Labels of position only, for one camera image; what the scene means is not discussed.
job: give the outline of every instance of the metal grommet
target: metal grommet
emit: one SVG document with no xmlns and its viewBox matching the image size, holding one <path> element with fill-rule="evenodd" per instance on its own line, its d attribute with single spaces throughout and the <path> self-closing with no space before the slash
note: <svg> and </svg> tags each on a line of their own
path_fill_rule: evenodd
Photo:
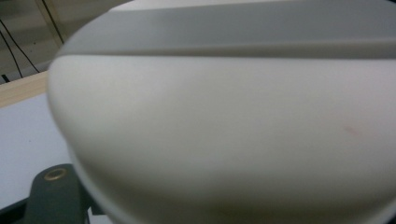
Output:
<svg viewBox="0 0 396 224">
<path fill-rule="evenodd" d="M 57 168 L 54 170 L 49 171 L 45 176 L 44 179 L 48 181 L 53 181 L 60 179 L 66 175 L 67 171 L 64 168 Z"/>
</svg>

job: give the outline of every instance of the wooden edge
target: wooden edge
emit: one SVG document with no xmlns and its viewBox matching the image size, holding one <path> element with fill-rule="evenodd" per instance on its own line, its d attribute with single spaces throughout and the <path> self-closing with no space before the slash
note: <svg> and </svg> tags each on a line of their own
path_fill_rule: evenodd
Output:
<svg viewBox="0 0 396 224">
<path fill-rule="evenodd" d="M 47 90 L 47 72 L 0 85 L 0 107 L 37 96 Z"/>
</svg>

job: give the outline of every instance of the wire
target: wire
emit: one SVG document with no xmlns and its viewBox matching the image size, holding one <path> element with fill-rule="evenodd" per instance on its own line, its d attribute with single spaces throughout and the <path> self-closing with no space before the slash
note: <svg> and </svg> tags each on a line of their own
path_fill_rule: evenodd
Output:
<svg viewBox="0 0 396 224">
<path fill-rule="evenodd" d="M 9 32 L 8 28 L 6 27 L 6 25 L 3 23 L 3 21 L 0 19 L 1 24 L 3 25 L 4 29 L 6 29 L 7 34 L 9 35 L 9 37 L 11 38 L 12 42 L 14 42 L 15 46 L 17 46 L 17 48 L 21 51 L 21 53 L 25 56 L 25 58 L 27 59 L 27 61 L 29 61 L 29 63 L 33 66 L 33 68 L 37 71 L 37 73 L 39 73 L 38 69 L 35 67 L 35 65 L 32 63 L 32 61 L 30 61 L 29 57 L 23 52 L 23 50 L 20 48 L 20 46 L 17 44 L 17 42 L 15 41 L 14 37 L 12 37 L 11 33 Z"/>
<path fill-rule="evenodd" d="M 2 33 L 1 31 L 0 31 L 0 35 L 1 35 L 1 37 L 3 37 L 4 42 L 6 42 L 7 48 L 8 48 L 9 52 L 10 52 L 11 55 L 12 55 L 12 59 L 14 59 L 15 65 L 17 65 L 18 72 L 20 73 L 21 78 L 23 78 L 22 73 L 21 73 L 21 69 L 20 69 L 20 67 L 18 66 L 17 60 L 15 59 L 15 56 L 14 56 L 14 53 L 12 52 L 11 48 L 9 47 L 9 44 L 8 44 L 6 38 L 4 37 L 4 35 L 3 35 L 3 33 Z"/>
</svg>

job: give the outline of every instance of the gray stripe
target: gray stripe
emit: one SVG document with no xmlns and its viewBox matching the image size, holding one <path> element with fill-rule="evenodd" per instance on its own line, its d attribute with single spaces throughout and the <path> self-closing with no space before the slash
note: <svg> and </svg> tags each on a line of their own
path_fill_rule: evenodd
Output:
<svg viewBox="0 0 396 224">
<path fill-rule="evenodd" d="M 306 0 L 111 11 L 58 55 L 396 58 L 396 4 Z"/>
</svg>

